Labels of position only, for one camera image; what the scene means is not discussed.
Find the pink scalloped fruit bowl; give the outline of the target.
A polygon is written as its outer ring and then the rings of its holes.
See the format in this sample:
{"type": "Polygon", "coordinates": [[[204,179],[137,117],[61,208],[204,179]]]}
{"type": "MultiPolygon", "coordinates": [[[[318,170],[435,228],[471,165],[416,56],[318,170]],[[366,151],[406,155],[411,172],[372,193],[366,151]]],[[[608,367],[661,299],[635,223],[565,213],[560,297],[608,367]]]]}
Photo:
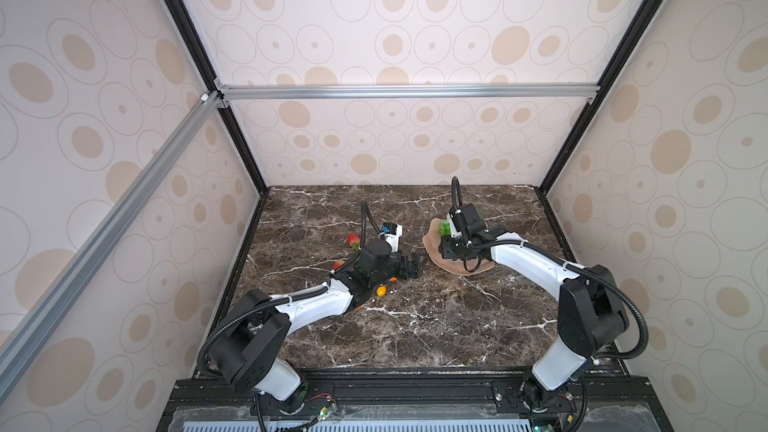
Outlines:
{"type": "Polygon", "coordinates": [[[441,243],[440,225],[443,222],[442,219],[433,218],[430,222],[427,233],[423,236],[422,242],[426,249],[430,260],[439,268],[445,270],[448,273],[458,276],[472,276],[484,273],[494,268],[495,263],[493,261],[483,261],[477,270],[472,270],[477,264],[477,259],[472,259],[467,263],[467,267],[461,260],[449,260],[444,259],[439,251],[439,245],[441,243]]]}

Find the green grape bunch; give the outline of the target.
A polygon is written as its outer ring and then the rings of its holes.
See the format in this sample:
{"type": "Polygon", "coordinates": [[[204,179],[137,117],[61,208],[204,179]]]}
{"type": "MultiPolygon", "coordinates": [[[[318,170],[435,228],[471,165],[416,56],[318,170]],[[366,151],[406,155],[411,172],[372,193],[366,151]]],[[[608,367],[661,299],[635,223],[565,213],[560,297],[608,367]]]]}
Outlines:
{"type": "Polygon", "coordinates": [[[440,236],[452,236],[452,223],[450,220],[435,219],[434,223],[437,225],[438,233],[440,236]]]}

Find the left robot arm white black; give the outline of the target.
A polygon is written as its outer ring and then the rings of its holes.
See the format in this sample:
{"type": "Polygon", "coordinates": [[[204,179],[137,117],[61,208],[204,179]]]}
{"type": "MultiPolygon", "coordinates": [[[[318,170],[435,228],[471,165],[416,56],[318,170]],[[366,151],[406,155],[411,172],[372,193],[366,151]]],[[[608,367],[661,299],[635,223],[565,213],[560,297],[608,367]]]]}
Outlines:
{"type": "Polygon", "coordinates": [[[269,395],[280,410],[295,413],[307,400],[309,386],[287,361],[278,357],[288,336],[329,317],[359,309],[380,289],[397,280],[422,276],[425,257],[409,256],[399,247],[402,227],[385,222],[377,236],[366,237],[375,224],[366,201],[360,204],[361,231],[348,239],[352,253],[332,267],[328,279],[289,294],[248,291],[201,346],[198,371],[225,380],[237,393],[269,395]]]}

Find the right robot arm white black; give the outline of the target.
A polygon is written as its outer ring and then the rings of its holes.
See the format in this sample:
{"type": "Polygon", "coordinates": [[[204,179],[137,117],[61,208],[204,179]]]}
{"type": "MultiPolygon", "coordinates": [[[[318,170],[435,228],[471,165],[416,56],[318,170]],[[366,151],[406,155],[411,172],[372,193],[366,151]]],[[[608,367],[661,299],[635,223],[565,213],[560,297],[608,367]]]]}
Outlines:
{"type": "Polygon", "coordinates": [[[628,360],[646,350],[647,321],[609,269],[559,258],[502,226],[488,225],[476,207],[463,200],[456,176],[450,190],[452,206],[441,226],[441,257],[462,264],[467,273],[493,263],[506,266],[558,303],[556,339],[521,385],[526,409],[547,410],[595,359],[628,360]]]}

